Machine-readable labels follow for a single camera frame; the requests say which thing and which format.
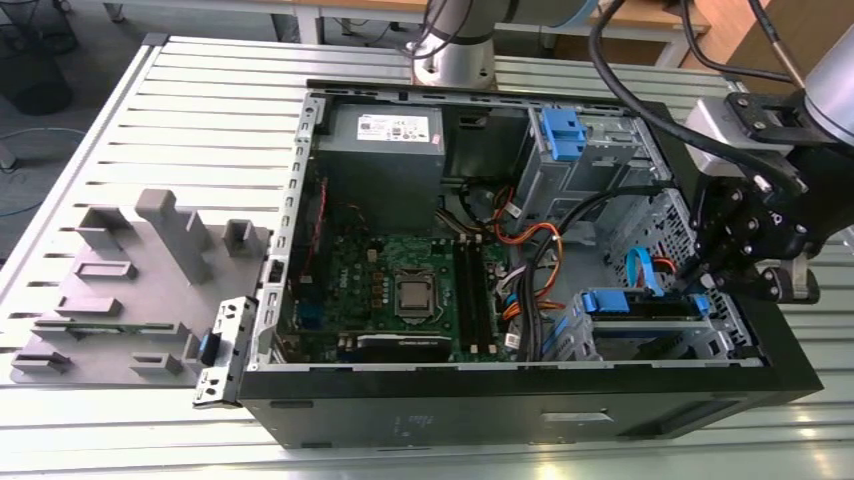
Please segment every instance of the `metal bracket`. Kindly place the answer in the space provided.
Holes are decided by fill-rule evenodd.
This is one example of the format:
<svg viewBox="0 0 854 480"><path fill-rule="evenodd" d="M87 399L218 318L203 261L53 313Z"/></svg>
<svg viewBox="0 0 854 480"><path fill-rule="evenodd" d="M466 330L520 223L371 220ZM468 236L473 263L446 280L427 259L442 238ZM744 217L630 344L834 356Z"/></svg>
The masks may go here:
<svg viewBox="0 0 854 480"><path fill-rule="evenodd" d="M242 407L238 402L238 387L243 377L257 312L258 301L251 297L237 297L219 304L217 322L209 334L219 338L219 347L211 365L202 370L199 376L194 408Z"/></svg>
<svg viewBox="0 0 854 480"><path fill-rule="evenodd" d="M802 253L792 260L781 261L780 266L782 269L785 269L789 272L789 276L792 277L793 297L797 300L806 299L810 294L810 289L808 288L808 284L806 284L808 267L809 267L806 253Z"/></svg>
<svg viewBox="0 0 854 480"><path fill-rule="evenodd" d="M834 139L805 118L802 97L804 92L792 97L730 93L726 103L745 135L757 142L773 145L833 145Z"/></svg>

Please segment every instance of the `floor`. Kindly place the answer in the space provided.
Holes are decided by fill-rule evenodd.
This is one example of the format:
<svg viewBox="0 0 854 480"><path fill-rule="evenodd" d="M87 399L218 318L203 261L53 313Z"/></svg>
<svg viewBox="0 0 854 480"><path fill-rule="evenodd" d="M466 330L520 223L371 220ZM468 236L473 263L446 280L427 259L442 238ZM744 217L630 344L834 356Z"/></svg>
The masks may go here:
<svg viewBox="0 0 854 480"><path fill-rule="evenodd" d="M79 0L71 2L74 10L69 19L81 46L57 60L75 92L74 104L58 114L31 117L22 115L0 97L0 137L31 127L87 130L149 32L275 41L270 15L126 6L127 20L114 24L102 4ZM366 24L354 21L354 35L343 36L342 26L329 19L326 41L337 45L393 48L414 38L415 25L402 25L406 29L403 32L386 30L387 25L378 21ZM500 54L541 56L544 53L536 34L498 32L496 44ZM19 159L19 169L11 174L0 174L0 265L12 252L37 209L11 216L4 214L42 201L78 142L78 135L57 131L29 133L3 140Z"/></svg>

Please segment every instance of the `black trash can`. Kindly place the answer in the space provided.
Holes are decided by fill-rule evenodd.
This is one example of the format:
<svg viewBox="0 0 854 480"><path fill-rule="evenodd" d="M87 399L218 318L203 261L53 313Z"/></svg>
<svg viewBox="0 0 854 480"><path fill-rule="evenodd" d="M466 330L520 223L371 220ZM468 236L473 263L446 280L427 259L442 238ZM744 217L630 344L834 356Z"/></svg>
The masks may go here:
<svg viewBox="0 0 854 480"><path fill-rule="evenodd" d="M42 44L55 55L78 47L78 36L61 0L0 0L0 10L15 26L38 34Z"/></svg>
<svg viewBox="0 0 854 480"><path fill-rule="evenodd" d="M0 95L26 115L49 115L71 103L73 93L41 35L0 25Z"/></svg>

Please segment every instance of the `gray 3d printed holder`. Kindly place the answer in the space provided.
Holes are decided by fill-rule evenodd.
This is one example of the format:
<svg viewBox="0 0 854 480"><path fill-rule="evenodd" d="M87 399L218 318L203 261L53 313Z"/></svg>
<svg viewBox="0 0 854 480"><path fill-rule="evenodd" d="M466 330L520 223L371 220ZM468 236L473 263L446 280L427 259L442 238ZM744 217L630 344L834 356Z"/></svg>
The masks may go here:
<svg viewBox="0 0 854 480"><path fill-rule="evenodd" d="M129 222L91 208L77 232L87 246L19 352L19 383L194 386L202 337L225 299L255 293L270 232L249 220L206 226L147 189Z"/></svg>

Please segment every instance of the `screw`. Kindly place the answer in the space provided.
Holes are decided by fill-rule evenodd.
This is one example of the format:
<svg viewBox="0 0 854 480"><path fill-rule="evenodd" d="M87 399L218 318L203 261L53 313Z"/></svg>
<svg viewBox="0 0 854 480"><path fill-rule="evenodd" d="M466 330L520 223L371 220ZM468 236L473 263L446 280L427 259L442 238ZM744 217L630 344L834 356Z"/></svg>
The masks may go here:
<svg viewBox="0 0 854 480"><path fill-rule="evenodd" d="M772 191L772 184L761 175L754 175L753 181L764 193L769 193Z"/></svg>

